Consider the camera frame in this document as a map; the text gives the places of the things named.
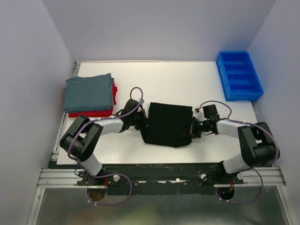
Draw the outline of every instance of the white wall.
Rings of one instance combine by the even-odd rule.
[[[255,103],[255,111],[278,141],[278,165],[296,212],[300,212],[299,12],[299,0],[277,0],[249,48],[265,92]]]
[[[246,50],[275,0],[43,0],[75,61],[215,60]]]
[[[23,225],[74,64],[41,0],[3,2],[0,21],[0,223]]]

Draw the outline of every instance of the red folded towel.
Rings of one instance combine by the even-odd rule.
[[[112,83],[112,96],[113,96],[113,104],[117,104],[116,102],[116,95],[117,95],[118,88],[115,86],[114,82]],[[86,112],[71,112],[69,113],[69,117],[77,117],[80,115],[84,115],[87,117],[109,117],[113,113],[113,107],[110,110],[100,110],[100,111],[86,111]]]

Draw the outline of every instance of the folded towel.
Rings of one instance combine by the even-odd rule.
[[[117,95],[118,88],[112,84],[112,95],[113,95],[113,103],[117,104],[116,102],[116,95]],[[68,116],[70,118],[74,118],[80,115],[84,115],[87,117],[109,117],[113,113],[113,107],[110,110],[99,110],[99,111],[84,111],[84,112],[70,112]]]
[[[72,77],[66,83],[64,110],[67,113],[110,110],[113,106],[111,74]]]

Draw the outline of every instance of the black cloth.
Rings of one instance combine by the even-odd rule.
[[[193,116],[192,107],[151,103],[149,107],[148,129],[141,130],[147,144],[182,147],[192,142],[191,137],[180,137],[185,132]]]

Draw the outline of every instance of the white tabletop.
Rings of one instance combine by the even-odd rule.
[[[114,112],[122,109],[130,90],[141,87],[144,108],[150,102],[197,106],[207,100],[226,102],[215,62],[93,62],[81,63],[79,76],[112,73],[118,87]],[[133,98],[140,93],[135,90]],[[232,108],[232,119],[257,122],[251,102],[226,102]],[[221,117],[228,109],[216,104]],[[68,118],[66,131],[74,119]],[[75,164],[59,147],[57,164]],[[228,159],[240,152],[238,139],[226,135],[203,136],[189,146],[172,148],[143,142],[136,130],[101,136],[94,154],[103,164],[208,163]]]

